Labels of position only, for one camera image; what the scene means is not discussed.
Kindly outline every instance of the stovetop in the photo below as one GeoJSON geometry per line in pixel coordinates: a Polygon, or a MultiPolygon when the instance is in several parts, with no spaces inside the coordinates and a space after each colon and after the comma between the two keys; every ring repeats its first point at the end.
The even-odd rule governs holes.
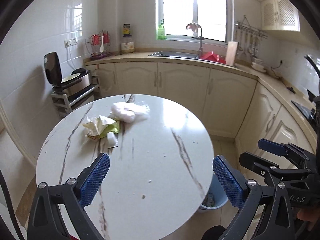
{"type": "Polygon", "coordinates": [[[316,110],[315,109],[310,110],[294,101],[291,101],[291,102],[295,105],[295,107],[299,109],[299,111],[302,113],[305,119],[307,119],[308,123],[311,125],[313,130],[317,132],[317,122],[315,119],[316,110]]]}

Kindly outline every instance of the plastic bag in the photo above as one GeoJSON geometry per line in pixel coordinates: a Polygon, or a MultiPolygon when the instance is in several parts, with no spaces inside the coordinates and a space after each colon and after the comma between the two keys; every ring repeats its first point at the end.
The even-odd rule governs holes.
{"type": "Polygon", "coordinates": [[[82,125],[87,129],[87,137],[93,140],[104,138],[109,132],[119,133],[120,130],[119,121],[102,115],[93,119],[87,117],[87,123],[82,125]]]}
{"type": "Polygon", "coordinates": [[[148,119],[149,113],[150,108],[144,104],[144,102],[139,103],[139,105],[135,103],[118,102],[111,106],[109,117],[131,123],[148,119]]]}

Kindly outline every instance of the utensil rack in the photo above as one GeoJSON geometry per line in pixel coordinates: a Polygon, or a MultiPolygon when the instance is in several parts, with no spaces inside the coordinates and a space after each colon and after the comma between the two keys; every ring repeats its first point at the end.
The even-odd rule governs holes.
{"type": "Polygon", "coordinates": [[[247,33],[251,33],[254,36],[258,36],[258,37],[264,38],[264,39],[268,38],[268,34],[266,32],[252,27],[245,15],[244,15],[244,19],[243,19],[242,22],[235,21],[235,26],[239,30],[242,30],[242,31],[247,32],[247,33]]]}

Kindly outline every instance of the sink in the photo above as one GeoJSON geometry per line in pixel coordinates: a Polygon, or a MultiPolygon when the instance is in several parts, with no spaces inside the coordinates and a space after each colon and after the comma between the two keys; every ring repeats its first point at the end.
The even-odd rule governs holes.
{"type": "Polygon", "coordinates": [[[198,54],[172,52],[172,51],[157,52],[149,55],[149,57],[182,57],[182,58],[199,59],[198,54]]]}

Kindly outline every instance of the lattice cabinet door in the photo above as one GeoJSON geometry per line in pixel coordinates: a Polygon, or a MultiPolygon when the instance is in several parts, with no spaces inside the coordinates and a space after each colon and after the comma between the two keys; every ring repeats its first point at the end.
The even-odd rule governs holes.
{"type": "Polygon", "coordinates": [[[276,0],[265,0],[261,3],[262,30],[277,30],[276,0]]]}
{"type": "Polygon", "coordinates": [[[289,0],[276,0],[276,11],[278,30],[300,31],[298,10],[289,0]]]}

